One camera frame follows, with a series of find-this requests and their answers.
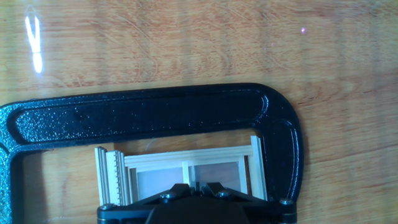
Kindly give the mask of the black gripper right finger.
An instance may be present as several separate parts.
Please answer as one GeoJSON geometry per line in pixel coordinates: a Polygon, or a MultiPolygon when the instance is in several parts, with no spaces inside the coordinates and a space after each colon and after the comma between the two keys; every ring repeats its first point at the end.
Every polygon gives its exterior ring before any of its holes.
{"type": "Polygon", "coordinates": [[[196,195],[240,206],[251,223],[296,224],[296,203],[290,198],[267,201],[223,187],[219,182],[196,182],[196,195]]]}

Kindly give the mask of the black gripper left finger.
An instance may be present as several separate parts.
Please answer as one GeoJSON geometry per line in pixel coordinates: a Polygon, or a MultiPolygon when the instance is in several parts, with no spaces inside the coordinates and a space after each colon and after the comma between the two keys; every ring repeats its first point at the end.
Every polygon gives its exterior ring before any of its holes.
{"type": "Polygon", "coordinates": [[[175,184],[171,189],[155,194],[130,205],[107,203],[97,208],[97,224],[145,223],[157,206],[193,196],[194,187],[175,184]]]}

